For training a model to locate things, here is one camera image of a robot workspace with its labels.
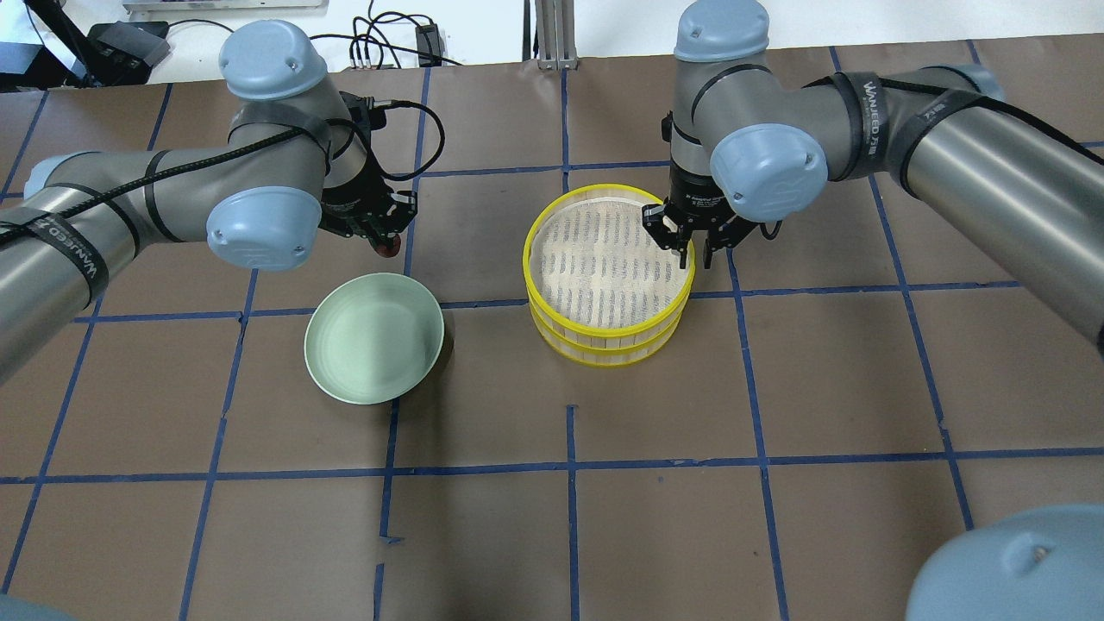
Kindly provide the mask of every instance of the mesh lining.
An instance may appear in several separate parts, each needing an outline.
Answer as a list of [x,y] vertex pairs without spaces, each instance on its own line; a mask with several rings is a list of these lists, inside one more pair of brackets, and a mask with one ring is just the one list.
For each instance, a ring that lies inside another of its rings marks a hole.
[[584,326],[627,328],[675,302],[688,271],[644,230],[644,204],[623,197],[587,198],[541,224],[529,266],[553,309]]

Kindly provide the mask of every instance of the black strap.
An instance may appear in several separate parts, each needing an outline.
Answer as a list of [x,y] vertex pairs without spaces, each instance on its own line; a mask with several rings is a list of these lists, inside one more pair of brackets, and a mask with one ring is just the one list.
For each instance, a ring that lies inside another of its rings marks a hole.
[[[99,196],[99,192],[97,192],[96,190],[93,190],[92,188],[87,186],[82,186],[79,183],[59,182],[59,183],[51,183],[46,186],[46,188],[68,188],[71,190],[77,190],[79,192],[84,192],[89,197]],[[119,220],[123,220],[123,223],[127,225],[127,230],[130,231],[130,239],[134,240],[135,243],[135,256],[137,257],[138,251],[139,249],[141,249],[141,239],[138,236],[138,227],[135,224],[135,221],[130,218],[130,214],[124,211],[123,208],[119,207],[118,203],[116,203],[114,200],[105,200],[104,204],[110,208],[110,210],[114,211],[115,214],[119,217]]]
[[896,136],[893,139],[893,147],[890,149],[889,160],[900,161],[901,166],[891,168],[890,175],[893,176],[893,180],[904,191],[916,197],[912,188],[909,187],[909,179],[905,175],[905,171],[909,169],[909,160],[912,159],[912,154],[916,150],[916,145],[944,118],[973,106],[984,97],[985,95],[973,91],[948,88],[942,95],[937,96],[935,101],[905,120],[901,128],[898,129]]
[[88,303],[85,307],[107,288],[110,276],[103,255],[61,214],[17,207],[6,210],[0,223],[23,229],[68,259],[88,285]]
[[724,80],[725,77],[732,75],[733,73],[740,73],[741,71],[765,71],[767,73],[771,73],[771,70],[768,70],[763,65],[746,63],[742,65],[730,66],[729,69],[722,71],[721,73],[714,75],[713,77],[710,77],[709,82],[703,84],[702,87],[698,91],[698,95],[696,95],[693,98],[693,104],[690,105],[690,123],[693,123],[694,114],[698,113],[698,104],[701,102],[701,98],[705,96],[705,92],[712,88],[713,85],[716,84],[718,82]]
[[881,169],[889,146],[889,133],[885,130],[888,118],[885,88],[881,78],[870,72],[845,72],[851,91],[859,101],[862,114],[862,141],[858,158],[849,177],[866,177]]
[[691,145],[699,145],[699,146],[701,145],[701,140],[683,131],[682,128],[679,127],[679,125],[673,120],[671,122],[671,127],[673,127],[675,133],[678,134],[687,143],[690,143]]
[[969,75],[967,75],[966,72],[963,71],[963,70],[960,70],[960,69],[955,69],[955,67],[953,67],[951,65],[927,65],[925,67],[921,67],[921,70],[925,70],[925,69],[942,69],[943,71],[949,71],[951,73],[957,74],[958,77],[962,77],[963,80],[965,80],[966,83],[969,84],[978,93],[984,92],[981,90],[981,85],[978,84],[976,80],[974,80],[973,77],[970,77]]
[[[168,154],[169,151],[158,151],[158,154],[153,156],[153,159],[149,160],[149,165],[146,166],[146,177],[150,177],[157,172],[157,165],[161,164],[161,158]],[[173,235],[172,232],[169,231],[169,228],[164,225],[164,220],[161,220],[161,213],[157,210],[157,198],[153,196],[153,183],[147,185],[144,192],[146,197],[146,211],[149,212],[149,219],[153,221],[153,225],[157,227],[157,230],[164,235],[164,239],[171,242],[183,242],[184,240]]]
[[[809,86],[819,86],[818,82]],[[854,88],[851,87],[851,82],[843,77],[841,73],[831,74],[824,78],[822,83],[831,84],[836,87],[840,98],[843,101],[848,124],[851,126],[851,149],[849,151],[851,155],[848,157],[847,166],[843,167],[843,170],[832,179],[832,181],[842,181],[851,176],[854,165],[859,161],[859,151],[862,150],[862,110],[859,107],[859,94],[854,92]]]
[[[1007,114],[1008,116],[1011,116],[1012,118],[1016,118],[1039,130],[1041,134],[1061,144],[1062,146],[1076,151],[1079,155],[1082,155],[1101,166],[1104,166],[1104,158],[1086,149],[1080,143],[1066,136],[1054,126],[1011,104],[1006,104],[1005,102],[986,97],[980,93],[956,88],[943,88],[940,86],[930,86],[927,84],[883,80],[882,85],[887,88],[898,88],[901,91],[924,93],[936,96],[936,99],[932,102],[932,104],[921,110],[920,114],[905,122],[904,126],[893,140],[893,150],[890,154],[891,161],[895,161],[898,157],[901,158],[900,168],[891,169],[890,172],[893,175],[893,178],[898,180],[901,187],[913,197],[916,194],[914,194],[912,189],[909,187],[906,171],[909,169],[909,160],[912,158],[912,154],[915,151],[916,145],[937,123],[958,110],[973,106]],[[940,104],[944,104],[947,107],[941,108]]]
[[881,170],[889,146],[884,129],[888,119],[884,81],[871,72],[839,71],[806,84],[803,88],[829,84],[839,92],[851,125],[851,155],[847,166],[832,181],[866,177]]

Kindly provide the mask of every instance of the blue joint cap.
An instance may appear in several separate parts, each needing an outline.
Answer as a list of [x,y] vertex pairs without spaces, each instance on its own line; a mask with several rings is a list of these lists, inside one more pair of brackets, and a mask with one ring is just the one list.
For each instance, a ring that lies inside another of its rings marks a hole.
[[283,20],[245,24],[219,53],[230,92],[251,102],[298,95],[326,77],[326,61],[298,27]]
[[31,168],[31,175],[26,178],[26,182],[23,183],[23,197],[30,198],[32,194],[39,193],[42,188],[45,188],[46,180],[50,179],[50,176],[53,175],[54,170],[56,170],[62,164],[78,155],[94,152],[96,151],[76,151],[75,154],[47,157],[39,164],[35,164],[34,168]]
[[1031,509],[955,537],[924,564],[907,621],[1094,621],[1104,610],[1104,505]]
[[790,125],[763,123],[724,137],[709,159],[737,215],[775,222],[809,206],[828,181],[820,144]]
[[755,0],[698,0],[679,19],[675,57],[718,63],[766,50],[771,18]]
[[958,72],[969,78],[970,82],[977,85],[978,92],[997,99],[998,102],[1004,102],[1005,90],[1000,87],[1000,83],[997,82],[997,76],[992,75],[992,72],[985,69],[981,65],[935,65],[942,69],[949,69],[952,71]]
[[310,256],[322,208],[298,188],[250,188],[223,199],[208,217],[208,245],[240,267],[294,270]]

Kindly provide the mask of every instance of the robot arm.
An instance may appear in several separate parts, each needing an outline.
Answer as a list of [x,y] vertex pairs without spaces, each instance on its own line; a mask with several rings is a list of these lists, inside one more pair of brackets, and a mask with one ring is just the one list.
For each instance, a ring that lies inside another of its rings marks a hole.
[[262,270],[301,264],[319,228],[397,252],[416,197],[386,185],[402,178],[383,172],[365,133],[382,127],[381,107],[417,105],[373,109],[339,93],[287,22],[242,28],[220,62],[242,99],[225,148],[52,158],[22,204],[0,210],[0,383],[151,243],[206,240]]
[[767,25],[754,0],[699,0],[679,22],[664,131],[671,193],[644,209],[660,246],[684,261],[691,233],[708,231],[708,266],[760,223],[807,207],[826,181],[884,170],[1104,354],[1098,157],[1001,104],[977,65],[837,73],[783,91],[765,60]]

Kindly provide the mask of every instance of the floor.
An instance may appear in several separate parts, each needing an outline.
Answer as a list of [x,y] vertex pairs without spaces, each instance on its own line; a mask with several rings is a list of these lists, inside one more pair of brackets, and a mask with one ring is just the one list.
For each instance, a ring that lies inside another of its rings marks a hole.
[[[1100,151],[1102,41],[769,62],[796,87],[978,59]],[[1094,349],[884,175],[831,185],[777,241],[700,272],[646,362],[594,370],[546,347],[524,234],[569,188],[666,193],[672,72],[337,75],[444,118],[405,255],[323,234],[300,270],[251,274],[202,245],[147,251],[0,388],[2,591],[89,621],[874,621],[902,618],[924,559],[965,529],[1104,502]],[[0,105],[6,207],[43,157],[221,144],[235,108],[221,83]],[[433,134],[394,114],[384,167],[414,167]],[[452,347],[407,396],[347,406],[311,383],[302,333],[329,291],[378,271],[434,292]]]

